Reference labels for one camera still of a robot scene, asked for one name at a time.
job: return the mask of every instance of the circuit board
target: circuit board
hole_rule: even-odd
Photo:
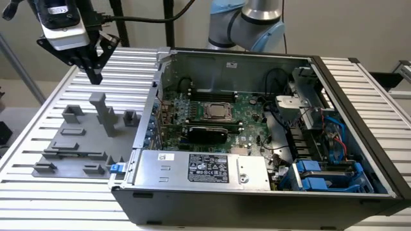
[[[221,144],[192,144],[184,137],[187,126],[185,118],[192,117],[200,119],[204,115],[204,106],[209,102],[191,101],[181,94],[168,92],[165,101],[173,105],[173,124],[163,124],[163,150],[167,151],[195,151],[231,153],[237,150],[249,155],[260,155],[260,146],[257,145],[257,137],[263,141],[269,135],[267,124],[261,122],[263,104],[249,104],[252,94],[240,93],[235,103],[229,103],[232,121],[241,121],[244,128],[239,134],[229,133],[225,143]]]

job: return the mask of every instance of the black pole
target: black pole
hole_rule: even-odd
[[[163,0],[164,18],[173,17],[173,0]],[[168,47],[175,47],[173,22],[165,23],[165,41]]]
[[[115,16],[124,16],[121,0],[109,0],[109,6],[113,9]],[[124,21],[116,21],[120,43],[123,47],[129,47],[128,32]]]

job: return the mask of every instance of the black wire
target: black wire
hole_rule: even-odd
[[[281,21],[283,21],[283,23],[284,23],[284,7],[285,7],[285,1],[283,0],[283,5],[281,5]],[[283,38],[284,38],[284,50],[285,50],[285,54],[288,54],[285,32],[283,34]]]
[[[180,92],[181,82],[183,82],[183,80],[185,80],[185,79],[189,79],[189,81],[192,82],[192,79],[191,79],[189,76],[181,77],[180,80],[179,80],[179,83],[177,83],[177,90],[176,90],[177,92]]]
[[[268,75],[269,75],[269,73],[271,73],[272,71],[281,71],[281,72],[285,74],[285,76],[287,76],[287,82],[288,82],[288,80],[289,80],[289,78],[288,78],[288,73],[287,73],[287,71],[285,71],[283,68],[275,67],[275,68],[269,69],[269,71],[265,73],[265,76],[264,76],[264,81],[265,81],[265,84],[264,84],[264,96],[265,96],[265,97],[267,97],[267,81],[268,81]]]
[[[195,0],[189,0],[183,10],[171,18],[165,19],[152,19],[152,18],[139,18],[139,17],[131,17],[131,16],[104,16],[104,23],[109,23],[113,21],[129,21],[129,22],[141,22],[141,23],[168,23],[175,20],[177,20],[181,15],[187,12],[188,8],[193,4]]]
[[[267,141],[267,139],[268,139],[268,137],[265,137],[265,139],[264,139],[264,141],[263,141],[263,143],[261,143],[263,147],[264,147],[267,150],[273,151],[273,150],[279,150],[279,149],[281,149],[281,148],[288,148],[288,145],[284,145],[284,146],[281,146],[281,147],[279,147],[279,148],[268,148],[268,147],[265,146],[265,141]]]
[[[269,108],[269,112],[271,112],[271,115],[272,115],[273,119],[275,119],[276,122],[280,124],[280,126],[283,127],[283,129],[285,130],[285,133],[287,133],[288,128],[287,128],[287,126],[280,122],[280,120],[279,120],[279,118],[276,117],[276,115],[275,115],[273,111],[271,110],[271,108]]]

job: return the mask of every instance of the blue cable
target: blue cable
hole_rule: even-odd
[[[343,143],[345,143],[345,125],[329,116],[325,116],[324,119],[329,120],[332,123],[337,124],[341,127],[341,141]]]

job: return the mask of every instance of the gray plastic part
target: gray plastic part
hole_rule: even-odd
[[[84,165],[83,171],[87,174],[104,174],[101,165]]]
[[[37,172],[48,172],[53,173],[53,170],[56,169],[56,166],[51,162],[44,162],[44,163],[36,163],[33,166],[33,169]]]
[[[79,144],[76,142],[53,142],[51,147],[59,150],[77,150]]]
[[[63,123],[41,153],[43,157],[32,172],[35,177],[108,179],[111,165],[128,161],[137,126],[125,126],[124,121],[135,123],[139,116],[135,112],[112,114],[115,118],[109,118],[109,121],[117,123],[112,125],[115,136],[108,137],[96,115],[84,113],[76,116],[79,123]],[[44,163],[51,163],[55,168],[47,168]]]
[[[79,124],[77,116],[84,113],[79,105],[67,105],[61,115],[68,124]]]
[[[64,136],[84,136],[85,130],[83,128],[76,129],[63,129],[60,134]]]
[[[96,107],[99,114],[99,122],[104,126],[105,133],[108,137],[115,137],[116,130],[113,124],[116,123],[116,116],[112,108],[105,106],[105,93],[93,92],[89,96],[89,103]]]
[[[139,117],[135,111],[127,110],[123,115],[124,125],[127,127],[137,127],[139,125]]]

